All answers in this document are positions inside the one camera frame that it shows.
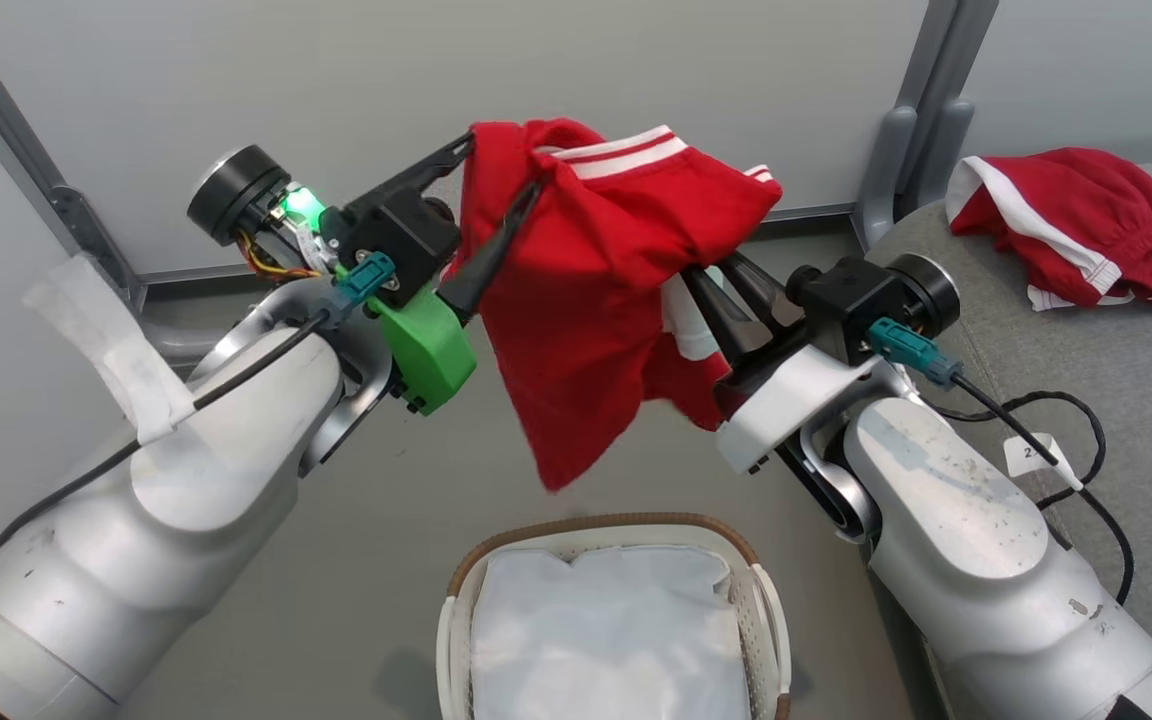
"cable connector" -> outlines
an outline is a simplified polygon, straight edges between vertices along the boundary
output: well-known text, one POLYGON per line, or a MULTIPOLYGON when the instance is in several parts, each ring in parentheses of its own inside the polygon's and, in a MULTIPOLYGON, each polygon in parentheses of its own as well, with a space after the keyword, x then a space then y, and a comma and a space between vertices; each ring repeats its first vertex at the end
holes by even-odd
POLYGON ((333 291, 326 293, 310 309, 310 313, 319 313, 325 310, 328 318, 324 320, 324 329, 340 327, 348 318, 349 313, 357 305, 364 304, 369 297, 376 295, 381 286, 389 282, 394 276, 394 260, 384 252, 371 252, 364 262, 355 265, 355 268, 347 273, 338 273, 338 280, 333 291))
POLYGON ((869 342, 874 353, 892 363, 918 370, 938 388, 954 387, 952 378, 963 370, 963 361, 941 355, 937 343, 890 318, 882 318, 870 325, 869 342))

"red fabric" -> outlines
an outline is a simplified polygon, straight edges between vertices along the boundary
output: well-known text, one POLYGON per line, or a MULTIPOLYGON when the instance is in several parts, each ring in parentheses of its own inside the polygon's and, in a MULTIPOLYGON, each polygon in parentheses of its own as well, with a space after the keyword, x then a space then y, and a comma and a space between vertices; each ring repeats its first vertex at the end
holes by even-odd
POLYGON ((780 199, 780 185, 691 147, 608 177, 582 181, 573 169, 667 147, 677 143, 672 134, 562 161, 536 150, 602 137, 567 119, 472 131, 463 256, 495 232, 530 179, 545 181, 480 305, 545 487, 558 491, 584 473, 644 400, 664 397, 699 427, 717 429, 722 415, 710 392, 727 364, 719 355, 700 363, 679 355, 662 333, 660 285, 687 265, 735 251, 780 199))
MULTIPOLYGON (((1079 264, 1060 251, 1051 233, 1032 225, 1011 227, 1020 223, 1000 210, 1009 200, 988 179, 952 219, 953 232, 992 234, 996 250, 1011 250, 1025 260, 1033 287, 1075 305, 1093 306, 1102 296, 1129 291, 1152 301, 1152 177, 1146 172, 1108 152, 1081 147, 983 160, 1011 181, 1023 205, 1074 241, 1074 255, 1082 247, 1101 255, 1102 263, 1092 256, 1079 264)), ((961 172, 973 173, 960 165, 952 194, 961 172)))

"folded white fabric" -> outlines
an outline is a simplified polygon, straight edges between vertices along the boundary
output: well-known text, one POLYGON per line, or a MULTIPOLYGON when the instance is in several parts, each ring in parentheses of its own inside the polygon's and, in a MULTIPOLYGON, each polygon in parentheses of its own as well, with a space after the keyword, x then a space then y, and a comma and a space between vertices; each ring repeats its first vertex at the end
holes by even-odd
POLYGON ((696 547, 602 548, 570 564, 499 553, 471 624, 475 720, 748 720, 730 582, 696 547))

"laundry basket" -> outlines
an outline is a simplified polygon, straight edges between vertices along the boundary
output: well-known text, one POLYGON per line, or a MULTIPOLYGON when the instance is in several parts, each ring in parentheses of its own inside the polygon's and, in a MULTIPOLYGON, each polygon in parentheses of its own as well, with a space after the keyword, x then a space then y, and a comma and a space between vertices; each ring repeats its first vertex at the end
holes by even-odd
POLYGON ((511 530, 475 547, 452 577, 438 619, 438 702, 444 720, 473 719, 470 683, 470 624, 488 559, 507 550, 544 550, 568 562, 582 552, 637 544, 682 544, 717 553, 732 568, 728 600, 736 607, 741 651, 753 720, 790 714, 790 637, 772 578, 736 530, 704 515, 636 511, 561 520, 511 530))

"gray couch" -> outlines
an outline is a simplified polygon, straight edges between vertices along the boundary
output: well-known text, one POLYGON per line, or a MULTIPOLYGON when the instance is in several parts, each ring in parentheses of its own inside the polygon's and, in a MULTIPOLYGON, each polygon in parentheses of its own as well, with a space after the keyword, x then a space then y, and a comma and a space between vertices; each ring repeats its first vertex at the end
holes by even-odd
MULTIPOLYGON (((1146 165, 1152 174, 1152 165, 1146 165)), ((1105 424, 1108 454, 1091 488, 1132 541, 1137 577, 1126 607, 1152 632, 1152 306, 1049 310, 1034 313, 1025 297, 1025 272, 1015 255, 998 253, 986 237, 954 237, 942 204, 909 215, 869 258, 886 263, 918 252, 943 265, 963 295, 963 319, 942 348, 961 357, 970 376, 1000 400, 1033 389, 1061 389, 1083 397, 1105 424)), ((978 411, 964 393, 929 389, 954 409, 978 411)), ((1060 401, 1039 401, 1018 412, 1029 429, 1051 432, 1083 473, 1096 450, 1087 422, 1060 401)), ((1001 423, 957 424, 958 432, 1002 465, 1001 423)), ((1025 475, 1030 497, 1064 487, 1054 473, 1025 475)), ((1078 547, 1111 592, 1123 562, 1105 524, 1078 498, 1047 510, 1051 524, 1078 547)))

